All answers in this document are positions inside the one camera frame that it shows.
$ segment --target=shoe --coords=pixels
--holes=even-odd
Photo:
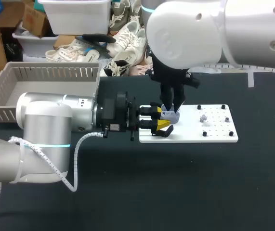
[[[130,0],[121,0],[112,4],[112,19],[109,21],[109,32],[115,35],[128,23],[131,3]]]
[[[144,59],[144,52],[146,50],[146,32],[145,29],[141,29],[137,34],[131,35],[131,42],[128,44],[126,51],[134,50],[136,53],[136,61],[133,65],[138,65]]]
[[[124,51],[131,42],[131,34],[136,34],[138,30],[139,25],[136,21],[125,24],[125,26],[113,36],[116,42],[108,43],[106,48],[109,50],[109,55],[114,58],[119,52]]]
[[[100,71],[100,76],[122,76],[136,61],[133,50],[122,51]]]
[[[86,56],[83,55],[82,51],[77,50],[66,50],[60,48],[58,50],[52,50],[45,52],[45,57],[48,62],[95,62],[98,60],[99,52],[91,50]]]
[[[136,21],[139,23],[141,29],[144,25],[142,17],[142,3],[141,0],[135,0],[130,9],[129,22]]]

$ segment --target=black tabletop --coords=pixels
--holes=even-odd
[[[79,151],[76,193],[62,182],[3,185],[0,230],[275,230],[275,75],[256,73],[253,88],[246,74],[200,80],[198,90],[185,88],[186,104],[228,104],[237,143],[142,144],[128,132],[90,138]],[[98,102],[117,90],[139,104],[159,102],[159,84],[147,77],[102,79]],[[0,138],[22,135],[0,124]]]

